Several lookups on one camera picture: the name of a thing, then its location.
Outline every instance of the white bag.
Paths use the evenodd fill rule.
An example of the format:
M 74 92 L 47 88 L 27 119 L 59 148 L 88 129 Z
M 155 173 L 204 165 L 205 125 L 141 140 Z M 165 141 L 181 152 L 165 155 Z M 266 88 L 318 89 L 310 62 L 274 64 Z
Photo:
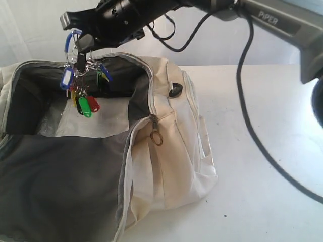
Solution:
M 80 120 L 83 123 L 73 123 L 71 133 L 62 131 L 62 128 L 68 127 L 67 123 L 62 123 L 63 120 L 67 120 L 67 115 L 72 113 L 69 107 L 70 100 L 64 101 L 65 111 L 62 110 L 63 112 L 56 116 L 52 112 L 51 118 L 43 118 L 43 114 L 39 114 L 43 113 L 43 102 L 34 106 L 34 113 L 26 112 L 29 99 L 31 103 L 39 103 L 38 101 L 43 99 L 46 100 L 44 103 L 47 103 L 48 99 L 39 93 L 44 90 L 48 93 L 58 91 L 56 86 L 63 71 L 62 63 L 32 61 L 21 64 L 18 68 L 14 65 L 0 70 L 0 80 L 3 81 L 0 95 L 3 133 L 0 143 L 0 161 L 3 164 L 0 167 L 0 183 L 5 184 L 5 189 L 0 190 L 0 207 L 8 206 L 8 211 L 20 211 L 21 216 L 24 216 L 22 222 L 17 214 L 12 216 L 8 211 L 0 212 L 0 234 L 13 238 L 23 237 L 27 241 L 30 239 L 36 242 L 81 242 L 75 231 L 80 231 L 81 228 L 88 229 L 93 219 L 96 229 L 89 228 L 88 233 L 84 232 L 81 237 L 87 238 L 84 241 L 118 241 L 126 228 L 135 225 L 150 211 L 174 209 L 196 202 L 206 196 L 215 185 L 217 174 L 206 126 L 199 114 L 194 85 L 187 73 L 163 58 L 135 57 L 118 53 L 105 56 L 103 62 L 115 77 L 114 81 L 122 81 L 128 77 L 136 80 L 122 84 L 134 85 L 135 89 L 127 107 L 128 120 L 122 122 L 124 115 L 118 116 L 119 118 L 111 115 L 100 119 L 101 114 L 93 116 L 93 120 L 73 116 L 74 118 L 68 120 Z M 144 69 L 145 73 L 142 74 L 138 68 Z M 134 74 L 136 71 L 139 71 L 139 77 Z M 171 98 L 169 95 L 174 86 L 174 91 L 180 86 L 183 90 Z M 54 106 L 54 99 L 51 99 L 51 108 Z M 109 101 L 110 110 L 117 103 L 121 103 L 121 99 L 116 98 L 100 99 L 100 104 L 105 100 Z M 123 103 L 128 104 L 128 101 L 123 99 Z M 146 109 L 149 109 L 149 113 L 144 111 L 147 104 Z M 117 109 L 114 112 L 122 113 L 124 110 Z M 22 115 L 26 117 L 24 123 L 18 118 Z M 56 124 L 57 116 L 60 125 Z M 97 127 L 106 126 L 106 122 L 114 128 L 109 129 L 111 134 L 95 134 L 95 131 L 91 131 L 90 135 L 85 135 L 91 138 L 78 137 L 83 135 L 78 134 L 77 127 L 84 127 L 84 122 L 95 122 L 96 130 L 99 131 L 102 129 Z M 49 137 L 37 135 L 44 134 L 36 131 L 39 125 L 44 124 Z M 55 130 L 55 135 L 48 135 L 48 130 Z M 118 145 L 121 143 L 123 154 L 118 153 Z M 66 149 L 63 148 L 66 146 L 70 146 L 69 149 L 74 155 L 67 154 L 66 160 L 58 159 L 58 154 L 66 153 Z M 89 153 L 86 147 L 95 150 L 95 153 Z M 22 170 L 18 171 L 17 166 L 13 164 L 21 162 L 26 164 L 26 169 L 21 168 Z M 34 180 L 32 177 L 36 172 L 31 172 L 33 170 L 37 170 L 37 174 L 46 174 L 52 178 L 42 176 L 41 179 Z M 14 175 L 15 172 L 26 174 L 26 178 Z M 117 184 L 116 179 L 119 181 L 118 189 L 113 187 L 107 192 L 104 184 Z M 27 180 L 33 181 L 31 189 L 19 190 L 18 187 L 26 184 Z M 17 197 L 20 196 L 27 197 L 26 201 L 17 201 Z M 107 201 L 111 201 L 111 206 L 105 205 Z M 35 210 L 26 212 L 26 203 Z M 111 209 L 103 217 L 104 207 L 114 208 L 115 205 L 116 209 Z M 43 212 L 41 217 L 35 217 L 36 210 Z M 75 213 L 80 213 L 78 220 Z M 66 216 L 64 219 L 70 219 L 75 224 L 75 230 L 64 226 L 62 216 Z M 3 218 L 9 217 L 9 221 L 3 222 Z M 58 229 L 56 233 L 49 228 L 38 228 L 36 231 L 31 226 L 33 223 L 35 228 L 45 223 L 58 226 L 58 222 L 61 230 Z M 112 226 L 115 226 L 115 229 L 111 229 L 110 233 L 106 232 Z

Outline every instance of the robotic arm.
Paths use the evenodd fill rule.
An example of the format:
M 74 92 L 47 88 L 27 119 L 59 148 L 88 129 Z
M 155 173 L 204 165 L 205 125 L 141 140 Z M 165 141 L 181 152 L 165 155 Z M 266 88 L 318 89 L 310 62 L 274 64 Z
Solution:
M 224 21 L 244 8 L 258 26 L 300 49 L 302 83 L 323 76 L 320 0 L 101 0 L 95 9 L 65 12 L 61 23 L 64 30 L 82 30 L 77 48 L 86 55 L 143 38 L 144 26 L 180 7 L 197 7 Z

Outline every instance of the white wall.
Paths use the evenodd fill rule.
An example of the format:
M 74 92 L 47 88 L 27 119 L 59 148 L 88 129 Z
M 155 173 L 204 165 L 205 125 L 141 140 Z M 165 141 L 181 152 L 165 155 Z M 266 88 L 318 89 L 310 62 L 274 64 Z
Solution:
M 98 0 L 0 0 L 0 66 L 28 59 L 64 61 L 64 41 L 67 32 L 59 17 L 64 11 L 79 11 L 96 6 Z M 205 13 L 194 8 L 182 8 L 169 15 L 177 24 L 177 34 L 169 43 L 181 47 Z M 161 36 L 172 32 L 172 25 L 161 17 L 156 31 Z M 179 65 L 234 65 L 238 62 L 248 38 L 245 20 L 223 22 L 209 18 L 183 53 L 173 53 L 155 40 L 148 29 L 147 36 L 118 49 L 99 51 L 130 52 L 137 55 L 163 56 Z M 256 28 L 254 44 L 247 64 L 297 63 L 296 48 Z

